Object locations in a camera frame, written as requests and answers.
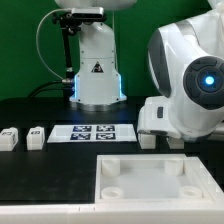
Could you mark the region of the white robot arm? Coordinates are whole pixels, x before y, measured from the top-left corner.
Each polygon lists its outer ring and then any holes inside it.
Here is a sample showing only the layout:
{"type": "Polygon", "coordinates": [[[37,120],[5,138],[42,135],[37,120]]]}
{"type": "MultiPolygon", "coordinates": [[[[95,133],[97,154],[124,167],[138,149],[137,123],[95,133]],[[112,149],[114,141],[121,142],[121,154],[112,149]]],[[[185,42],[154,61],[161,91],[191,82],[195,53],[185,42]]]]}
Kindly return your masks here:
{"type": "MultiPolygon", "coordinates": [[[[74,107],[104,111],[126,99],[114,65],[115,41],[102,23],[106,10],[137,0],[55,0],[66,10],[66,27],[79,34],[80,70],[74,76],[74,107]]],[[[138,118],[141,137],[165,135],[195,142],[224,121],[224,0],[208,0],[205,14],[157,29],[147,46],[148,66],[159,95],[146,99],[138,118]]]]}

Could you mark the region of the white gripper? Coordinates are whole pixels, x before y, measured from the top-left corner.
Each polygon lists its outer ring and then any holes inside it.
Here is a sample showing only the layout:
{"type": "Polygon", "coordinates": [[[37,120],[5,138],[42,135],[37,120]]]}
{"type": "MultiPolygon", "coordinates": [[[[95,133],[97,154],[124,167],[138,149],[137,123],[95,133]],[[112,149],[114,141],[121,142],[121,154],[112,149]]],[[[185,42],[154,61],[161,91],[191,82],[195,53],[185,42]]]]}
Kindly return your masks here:
{"type": "Polygon", "coordinates": [[[180,138],[180,132],[172,125],[168,113],[168,99],[163,96],[148,97],[140,109],[137,132],[139,134],[180,138]]]}

